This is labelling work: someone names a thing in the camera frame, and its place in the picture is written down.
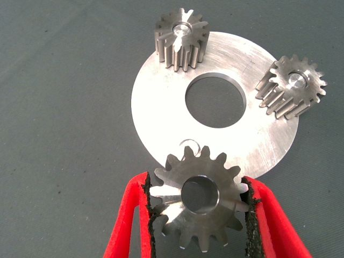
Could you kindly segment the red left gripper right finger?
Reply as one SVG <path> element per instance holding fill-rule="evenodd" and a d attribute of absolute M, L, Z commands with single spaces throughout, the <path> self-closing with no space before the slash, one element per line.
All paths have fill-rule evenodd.
<path fill-rule="evenodd" d="M 248 192 L 241 199 L 245 213 L 247 257 L 311 257 L 273 192 L 262 182 L 245 176 Z"/>

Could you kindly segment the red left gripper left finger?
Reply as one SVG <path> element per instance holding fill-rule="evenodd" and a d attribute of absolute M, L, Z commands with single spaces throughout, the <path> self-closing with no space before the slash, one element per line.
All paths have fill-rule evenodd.
<path fill-rule="evenodd" d="M 156 257 L 148 172 L 134 176 L 124 191 L 104 257 L 129 257 L 134 210 L 139 208 L 141 257 Z"/>

